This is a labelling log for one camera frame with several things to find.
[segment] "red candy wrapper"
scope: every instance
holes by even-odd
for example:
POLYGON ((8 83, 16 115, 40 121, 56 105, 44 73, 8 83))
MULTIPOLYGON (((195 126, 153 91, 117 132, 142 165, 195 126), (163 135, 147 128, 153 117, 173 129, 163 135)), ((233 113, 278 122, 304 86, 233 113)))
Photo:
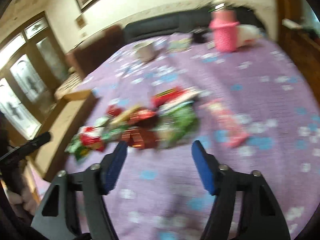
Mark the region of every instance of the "red candy wrapper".
POLYGON ((147 108, 141 107, 134 113, 130 114, 130 120, 128 121, 128 125, 134 125, 139 123, 140 121, 144 121, 150 119, 156 115, 156 112, 151 111, 147 108))
POLYGON ((173 100, 182 94, 183 90, 180 87, 175 87, 153 96, 151 101, 154 107, 159 107, 164 103, 173 100))
POLYGON ((81 143, 92 150, 103 152, 105 149, 105 143, 101 139, 102 131, 102 127, 81 127, 79 131, 81 143))
POLYGON ((133 128, 125 131, 121 137, 128 146, 139 149, 151 149, 157 147, 157 137, 152 131, 144 128, 133 128))
POLYGON ((225 143, 228 147, 237 147, 248 138, 249 134, 236 122, 233 113, 223 106, 220 99, 212 100, 204 106, 217 118, 221 128, 228 131, 229 141, 225 143))
POLYGON ((110 114, 112 116, 118 116, 123 112, 123 109, 116 107, 116 105, 111 105, 108 107, 106 114, 110 114))

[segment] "metal screw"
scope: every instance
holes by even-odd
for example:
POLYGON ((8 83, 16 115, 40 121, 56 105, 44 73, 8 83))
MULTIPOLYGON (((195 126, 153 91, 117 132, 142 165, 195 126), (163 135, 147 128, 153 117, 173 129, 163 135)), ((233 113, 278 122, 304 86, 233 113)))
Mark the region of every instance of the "metal screw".
POLYGON ((95 170, 98 170, 98 169, 100 169, 100 164, 99 163, 92 164, 91 167, 90 167, 90 170, 92 170, 92 171, 95 171, 95 170))
POLYGON ((67 172, 66 171, 59 171, 58 173, 57 173, 57 175, 58 175, 58 177, 63 177, 63 176, 65 176, 67 174, 67 172))
POLYGON ((219 170, 221 170, 221 171, 227 171, 227 170, 229 170, 229 166, 226 165, 226 164, 220 164, 220 165, 219 165, 219 170))
POLYGON ((260 177, 260 176, 261 176, 261 172, 260 172, 260 171, 257 171, 257 170, 252 171, 252 174, 253 174, 255 177, 260 177))

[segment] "cardboard box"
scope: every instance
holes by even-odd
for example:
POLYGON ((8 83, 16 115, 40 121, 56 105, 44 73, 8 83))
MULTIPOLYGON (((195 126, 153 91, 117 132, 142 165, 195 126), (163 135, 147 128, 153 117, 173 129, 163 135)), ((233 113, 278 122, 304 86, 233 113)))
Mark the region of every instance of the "cardboard box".
POLYGON ((64 168, 69 156, 65 149, 97 101, 91 90, 64 95, 44 121, 37 135, 49 131, 51 141, 27 156, 43 179, 51 182, 57 172, 64 168))

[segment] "purple bedsheet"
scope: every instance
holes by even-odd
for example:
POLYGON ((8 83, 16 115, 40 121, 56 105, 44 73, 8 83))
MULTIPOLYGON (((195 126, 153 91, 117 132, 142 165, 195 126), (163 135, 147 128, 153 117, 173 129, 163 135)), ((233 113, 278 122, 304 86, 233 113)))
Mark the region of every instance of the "purple bedsheet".
MULTIPOLYGON (((166 54, 173 34, 152 38, 160 54, 148 64, 135 60, 128 44, 89 74, 77 90, 93 89, 100 101, 87 124, 102 116, 109 104, 128 108, 136 103, 151 107, 150 98, 174 86, 203 90, 195 110, 201 127, 199 139, 208 153, 235 171, 260 170, 286 217, 294 239, 320 202, 320 117, 309 87, 292 61, 271 41, 219 53, 206 44, 166 54), (224 104, 251 134, 240 147, 226 148, 225 131, 199 105, 214 98, 224 104)), ((83 171, 111 153, 92 152, 82 164, 73 156, 69 173, 83 171)), ((88 231, 83 199, 79 194, 83 231, 88 231)), ((129 148, 116 188, 105 203, 121 240, 198 240, 209 217, 214 197, 202 186, 191 156, 191 145, 168 150, 129 148)), ((239 220, 240 195, 230 236, 239 220)))

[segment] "pink bottle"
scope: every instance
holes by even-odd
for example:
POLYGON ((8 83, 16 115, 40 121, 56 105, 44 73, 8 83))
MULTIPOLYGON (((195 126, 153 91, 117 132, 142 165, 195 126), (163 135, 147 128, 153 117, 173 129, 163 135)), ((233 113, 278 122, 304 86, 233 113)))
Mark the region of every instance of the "pink bottle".
POLYGON ((213 32, 213 40, 216 49, 222 52, 236 51, 237 45, 237 25, 236 14, 231 10, 218 10, 211 13, 212 20, 210 29, 213 32))

